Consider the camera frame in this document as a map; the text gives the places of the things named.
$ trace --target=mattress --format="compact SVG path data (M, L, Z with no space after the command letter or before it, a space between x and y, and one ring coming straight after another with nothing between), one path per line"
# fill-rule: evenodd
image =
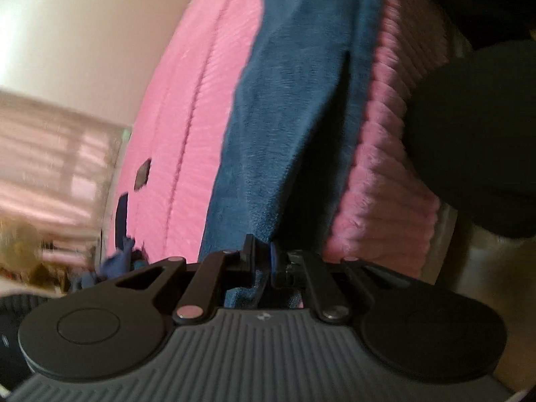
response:
M197 260L234 89L262 11L262 0L192 0L155 70L116 190L116 200L129 193L127 232L151 262ZM420 275L440 203L407 161L403 117L411 90L447 55L431 0L384 0L369 99L325 260L357 256ZM147 184L134 191L149 158Z

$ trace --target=ribbed gray surface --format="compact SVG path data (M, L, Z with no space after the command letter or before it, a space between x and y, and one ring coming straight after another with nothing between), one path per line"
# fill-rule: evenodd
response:
M268 313L219 310L207 324L176 330L157 357L123 377L69 384L35 375L9 401L503 402L510 396L489 377L444 386L406 380L372 360L347 327L323 324L307 310Z

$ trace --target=metal pin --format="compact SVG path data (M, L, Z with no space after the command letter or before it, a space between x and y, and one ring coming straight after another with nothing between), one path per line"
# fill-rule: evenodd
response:
M181 319L197 319L203 313L203 309L198 306L182 306L177 310L177 316Z
M345 307L345 306L332 306L332 307L326 308L325 310L322 310L322 314L326 318L334 320L334 321L347 317L349 313L350 313L350 310L348 309L348 307Z

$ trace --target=curtain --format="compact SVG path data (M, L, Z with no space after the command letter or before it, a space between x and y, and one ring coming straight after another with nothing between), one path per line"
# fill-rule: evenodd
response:
M74 112L0 95L0 213L38 228L100 231L122 134Z

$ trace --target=pink ribbed fabric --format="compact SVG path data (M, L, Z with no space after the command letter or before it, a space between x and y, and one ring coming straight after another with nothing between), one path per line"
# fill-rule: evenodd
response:
M400 138L410 91L447 53L443 19L430 0L385 0L354 165L324 259L360 257L420 276L439 200L408 167Z
M149 84L117 197L129 192L127 232L152 262L197 260L234 89L261 18L262 0L192 0ZM148 183L134 192L148 158Z
M155 71L117 189L117 196L129 192L128 234L152 262L197 259L234 88L261 18L262 0L193 0ZM359 256L418 275L439 202L407 167L402 117L409 91L446 54L430 0L385 0L369 102L327 260ZM134 192L147 158L148 184Z

